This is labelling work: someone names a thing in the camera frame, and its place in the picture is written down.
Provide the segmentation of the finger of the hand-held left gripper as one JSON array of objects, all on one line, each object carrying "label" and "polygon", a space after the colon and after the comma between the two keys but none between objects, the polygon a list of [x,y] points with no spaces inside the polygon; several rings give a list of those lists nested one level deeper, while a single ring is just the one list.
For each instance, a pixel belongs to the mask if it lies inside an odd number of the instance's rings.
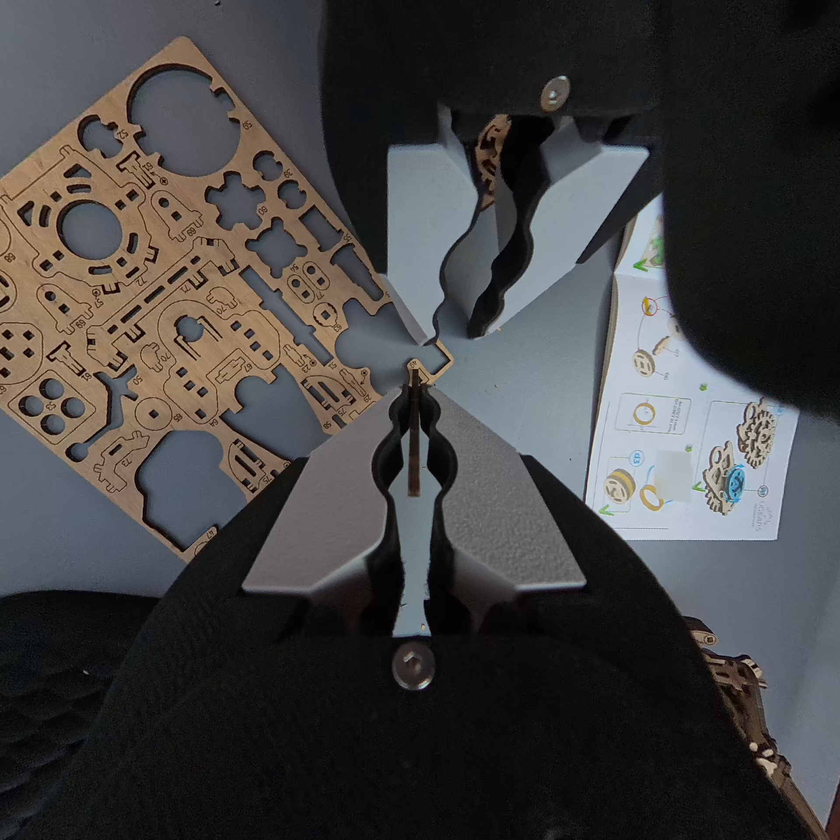
[{"label": "finger of the hand-held left gripper", "polygon": [[474,166],[437,108],[432,143],[387,153],[387,289],[417,344],[438,337],[438,310],[453,301],[468,317],[490,278],[494,211],[480,210]]},{"label": "finger of the hand-held left gripper", "polygon": [[513,228],[470,314],[471,339],[518,315],[635,215],[621,201],[649,155],[643,145],[584,140],[573,121],[511,123],[499,183],[511,194]]}]

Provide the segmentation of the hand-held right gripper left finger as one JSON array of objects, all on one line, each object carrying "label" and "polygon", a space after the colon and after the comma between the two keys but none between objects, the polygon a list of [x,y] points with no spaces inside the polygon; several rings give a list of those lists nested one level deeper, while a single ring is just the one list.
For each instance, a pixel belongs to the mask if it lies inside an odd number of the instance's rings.
[{"label": "hand-held right gripper left finger", "polygon": [[326,613],[351,633],[392,634],[405,569],[392,485],[405,467],[405,386],[314,449],[241,592],[277,614]]}]

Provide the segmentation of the laser-cut wooden parts sheet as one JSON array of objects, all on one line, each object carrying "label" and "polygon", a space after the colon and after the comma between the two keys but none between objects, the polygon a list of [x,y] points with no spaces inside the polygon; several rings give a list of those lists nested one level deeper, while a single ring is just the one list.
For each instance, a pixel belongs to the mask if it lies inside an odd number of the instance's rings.
[{"label": "laser-cut wooden parts sheet", "polygon": [[[165,169],[132,115],[166,71],[230,97],[231,162]],[[335,353],[356,301],[392,303],[359,242],[186,37],[174,39],[2,177],[2,411],[147,532],[140,470],[169,434],[202,432],[256,497],[291,458],[235,431],[237,389],[283,370],[334,435],[381,399]]]}]

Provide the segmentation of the small wooden part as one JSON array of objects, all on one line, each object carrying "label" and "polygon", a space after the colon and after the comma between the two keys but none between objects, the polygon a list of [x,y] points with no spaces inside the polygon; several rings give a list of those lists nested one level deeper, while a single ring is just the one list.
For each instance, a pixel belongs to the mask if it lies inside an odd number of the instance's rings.
[{"label": "small wooden part", "polygon": [[411,360],[406,368],[410,394],[406,491],[408,498],[417,499],[422,496],[423,473],[426,469],[422,429],[423,381],[417,360]]}]

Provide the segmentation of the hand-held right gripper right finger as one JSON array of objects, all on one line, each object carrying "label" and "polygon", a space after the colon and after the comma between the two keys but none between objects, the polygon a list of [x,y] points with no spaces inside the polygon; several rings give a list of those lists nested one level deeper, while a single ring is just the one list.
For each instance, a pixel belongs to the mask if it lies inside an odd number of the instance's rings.
[{"label": "hand-held right gripper right finger", "polygon": [[478,630],[498,604],[586,578],[522,456],[435,386],[421,395],[434,502],[425,601],[433,634]]}]

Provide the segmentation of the dark cloth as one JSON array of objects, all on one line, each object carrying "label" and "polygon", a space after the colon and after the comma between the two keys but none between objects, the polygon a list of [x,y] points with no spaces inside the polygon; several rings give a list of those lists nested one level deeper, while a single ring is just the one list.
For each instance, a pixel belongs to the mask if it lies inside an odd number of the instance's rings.
[{"label": "dark cloth", "polygon": [[1,838],[18,838],[87,739],[158,599],[34,591],[1,600]]}]

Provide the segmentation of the assembly instruction booklet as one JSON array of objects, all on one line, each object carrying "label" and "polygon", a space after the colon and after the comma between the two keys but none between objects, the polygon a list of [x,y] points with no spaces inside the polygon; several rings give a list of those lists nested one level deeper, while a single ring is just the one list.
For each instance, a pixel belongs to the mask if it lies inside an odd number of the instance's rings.
[{"label": "assembly instruction booklet", "polygon": [[626,229],[613,275],[584,500],[628,541],[774,541],[798,412],[694,351],[664,248],[657,196]]}]

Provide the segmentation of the wooden gear part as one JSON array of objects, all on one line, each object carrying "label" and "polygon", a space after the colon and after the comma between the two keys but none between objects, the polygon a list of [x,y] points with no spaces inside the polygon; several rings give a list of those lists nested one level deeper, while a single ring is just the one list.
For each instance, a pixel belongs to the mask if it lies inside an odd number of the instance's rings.
[{"label": "wooden gear part", "polygon": [[476,140],[475,161],[479,176],[479,210],[481,212],[495,203],[501,150],[510,127],[510,115],[497,114],[486,124]]}]

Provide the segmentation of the assembled wooden model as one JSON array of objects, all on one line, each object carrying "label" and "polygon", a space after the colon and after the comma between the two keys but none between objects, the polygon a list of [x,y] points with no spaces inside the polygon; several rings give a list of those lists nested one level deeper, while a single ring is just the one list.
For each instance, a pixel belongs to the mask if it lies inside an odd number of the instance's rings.
[{"label": "assembled wooden model", "polygon": [[713,648],[718,644],[718,637],[701,620],[684,616],[684,622],[756,764],[802,818],[814,838],[827,839],[825,827],[792,778],[790,762],[778,750],[768,730],[762,699],[768,684],[762,669],[746,654],[729,656],[716,652]]}]

